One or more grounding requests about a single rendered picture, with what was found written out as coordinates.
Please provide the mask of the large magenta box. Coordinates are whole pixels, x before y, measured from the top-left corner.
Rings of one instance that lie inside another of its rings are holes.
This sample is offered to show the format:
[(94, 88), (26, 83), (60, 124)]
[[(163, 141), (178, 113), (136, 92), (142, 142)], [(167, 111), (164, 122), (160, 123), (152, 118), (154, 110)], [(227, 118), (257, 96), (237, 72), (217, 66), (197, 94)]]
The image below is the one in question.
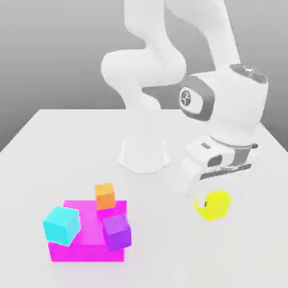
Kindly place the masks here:
[(98, 211), (95, 200), (65, 200), (64, 207), (79, 211), (81, 230), (70, 246), (49, 242), (53, 262), (123, 262), (124, 249), (110, 252), (103, 236), (102, 220), (127, 213), (127, 202), (118, 200), (115, 207)]

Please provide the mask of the small purple cube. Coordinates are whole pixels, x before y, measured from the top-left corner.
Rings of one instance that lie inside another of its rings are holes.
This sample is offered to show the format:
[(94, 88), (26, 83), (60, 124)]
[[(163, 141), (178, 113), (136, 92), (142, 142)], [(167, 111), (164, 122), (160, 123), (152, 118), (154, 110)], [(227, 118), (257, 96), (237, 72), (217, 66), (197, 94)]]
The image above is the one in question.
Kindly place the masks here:
[(103, 220), (103, 236), (109, 251), (127, 248), (132, 244), (131, 227), (125, 214)]

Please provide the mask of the small cyan cube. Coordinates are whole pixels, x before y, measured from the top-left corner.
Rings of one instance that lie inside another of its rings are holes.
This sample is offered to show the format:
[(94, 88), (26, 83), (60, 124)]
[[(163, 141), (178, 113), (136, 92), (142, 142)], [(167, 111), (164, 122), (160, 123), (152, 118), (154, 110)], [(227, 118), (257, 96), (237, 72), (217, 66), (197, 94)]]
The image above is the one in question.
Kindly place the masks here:
[(43, 221), (48, 242), (69, 246), (81, 230), (79, 210), (56, 206)]

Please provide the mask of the small orange cube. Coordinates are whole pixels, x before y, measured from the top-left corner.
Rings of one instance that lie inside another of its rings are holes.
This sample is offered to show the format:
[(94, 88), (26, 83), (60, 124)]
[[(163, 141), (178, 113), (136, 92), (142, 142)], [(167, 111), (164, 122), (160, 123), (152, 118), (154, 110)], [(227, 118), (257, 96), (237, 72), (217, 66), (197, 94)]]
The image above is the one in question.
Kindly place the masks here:
[(111, 183), (95, 185), (94, 191), (97, 210), (106, 210), (115, 207), (115, 194)]

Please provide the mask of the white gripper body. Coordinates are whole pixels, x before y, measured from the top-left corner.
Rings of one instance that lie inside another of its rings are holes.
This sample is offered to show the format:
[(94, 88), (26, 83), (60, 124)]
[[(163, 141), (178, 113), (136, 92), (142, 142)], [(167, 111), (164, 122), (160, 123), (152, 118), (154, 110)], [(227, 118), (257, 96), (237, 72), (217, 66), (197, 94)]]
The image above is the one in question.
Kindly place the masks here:
[(181, 162), (177, 178), (177, 192), (187, 196), (200, 196), (208, 192), (224, 190), (233, 185), (232, 182), (238, 176), (250, 170), (251, 166), (250, 162), (245, 162), (232, 168), (221, 166), (208, 168), (186, 156)]

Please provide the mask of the small yellow cube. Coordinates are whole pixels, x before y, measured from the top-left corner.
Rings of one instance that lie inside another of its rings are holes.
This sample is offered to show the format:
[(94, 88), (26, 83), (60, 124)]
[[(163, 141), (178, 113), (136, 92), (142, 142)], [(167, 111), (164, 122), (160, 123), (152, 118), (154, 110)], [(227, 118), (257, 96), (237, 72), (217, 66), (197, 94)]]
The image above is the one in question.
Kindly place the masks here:
[(210, 192), (205, 196), (204, 207), (199, 207), (198, 197), (195, 197), (193, 207), (206, 221), (221, 219), (228, 213), (231, 195), (225, 190)]

